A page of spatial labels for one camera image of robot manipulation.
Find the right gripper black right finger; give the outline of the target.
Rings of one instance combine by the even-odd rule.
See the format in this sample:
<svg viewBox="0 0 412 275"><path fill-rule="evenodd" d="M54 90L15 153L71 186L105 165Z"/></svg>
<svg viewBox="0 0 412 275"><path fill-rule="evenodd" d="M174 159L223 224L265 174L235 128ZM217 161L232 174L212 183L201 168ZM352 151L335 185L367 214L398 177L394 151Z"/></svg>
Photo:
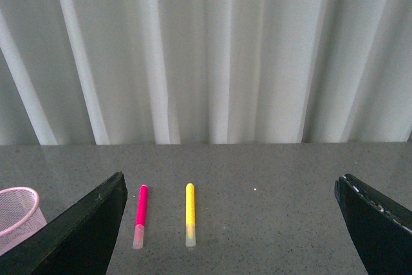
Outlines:
<svg viewBox="0 0 412 275"><path fill-rule="evenodd" d="M368 274L411 274L411 211L351 174L334 194Z"/></svg>

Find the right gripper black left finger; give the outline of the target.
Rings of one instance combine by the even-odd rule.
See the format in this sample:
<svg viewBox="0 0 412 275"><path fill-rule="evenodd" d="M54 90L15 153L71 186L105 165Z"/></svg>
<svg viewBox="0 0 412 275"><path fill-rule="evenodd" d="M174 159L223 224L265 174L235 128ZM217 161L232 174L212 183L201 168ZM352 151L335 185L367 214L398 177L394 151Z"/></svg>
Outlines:
<svg viewBox="0 0 412 275"><path fill-rule="evenodd" d="M1 256L1 274L105 274L127 202L117 172Z"/></svg>

